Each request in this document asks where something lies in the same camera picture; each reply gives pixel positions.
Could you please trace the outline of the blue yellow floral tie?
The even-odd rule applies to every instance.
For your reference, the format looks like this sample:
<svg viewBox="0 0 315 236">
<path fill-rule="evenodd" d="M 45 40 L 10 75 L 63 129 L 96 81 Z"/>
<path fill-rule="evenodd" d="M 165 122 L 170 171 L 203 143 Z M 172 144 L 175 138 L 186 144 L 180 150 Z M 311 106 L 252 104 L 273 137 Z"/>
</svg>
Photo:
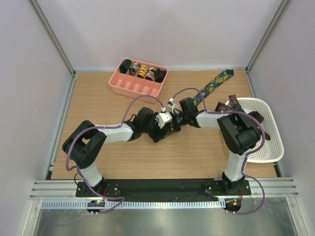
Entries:
<svg viewBox="0 0 315 236">
<path fill-rule="evenodd" d="M 234 70 L 226 69 L 212 79 L 197 95 L 193 98 L 194 105 L 199 105 L 202 102 L 202 97 L 205 99 L 212 92 L 214 92 L 219 86 L 228 81 L 234 76 Z"/>
</svg>

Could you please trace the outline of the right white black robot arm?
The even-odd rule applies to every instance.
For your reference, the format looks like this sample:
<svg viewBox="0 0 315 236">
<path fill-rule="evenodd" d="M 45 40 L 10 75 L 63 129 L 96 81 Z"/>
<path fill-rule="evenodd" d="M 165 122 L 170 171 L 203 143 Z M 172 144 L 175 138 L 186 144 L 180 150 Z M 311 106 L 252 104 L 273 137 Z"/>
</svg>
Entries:
<svg viewBox="0 0 315 236">
<path fill-rule="evenodd" d="M 251 116 L 242 109 L 236 95 L 229 96 L 229 105 L 218 103 L 216 113 L 199 111 L 192 98 L 180 100 L 178 110 L 174 99 L 168 106 L 172 109 L 173 130 L 179 131 L 186 124 L 196 128 L 217 128 L 221 131 L 230 153 L 228 164 L 222 173 L 222 190 L 228 195 L 239 191 L 245 179 L 243 172 L 246 165 L 245 153 L 252 150 L 260 140 L 260 131 Z"/>
</svg>

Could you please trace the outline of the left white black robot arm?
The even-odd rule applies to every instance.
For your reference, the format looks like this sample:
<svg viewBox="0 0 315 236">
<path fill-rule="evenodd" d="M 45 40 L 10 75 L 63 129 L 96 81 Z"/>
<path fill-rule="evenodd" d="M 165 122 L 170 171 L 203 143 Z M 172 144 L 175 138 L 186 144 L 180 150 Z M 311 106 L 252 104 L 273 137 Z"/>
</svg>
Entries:
<svg viewBox="0 0 315 236">
<path fill-rule="evenodd" d="M 121 124 L 101 126 L 83 121 L 64 142 L 62 149 L 66 153 L 67 171 L 76 169 L 87 184 L 87 191 L 94 197 L 104 192 L 104 178 L 96 166 L 96 158 L 105 144 L 128 142 L 139 138 L 143 133 L 156 135 L 172 121 L 169 112 L 153 112 L 143 107 L 138 114 Z"/>
</svg>

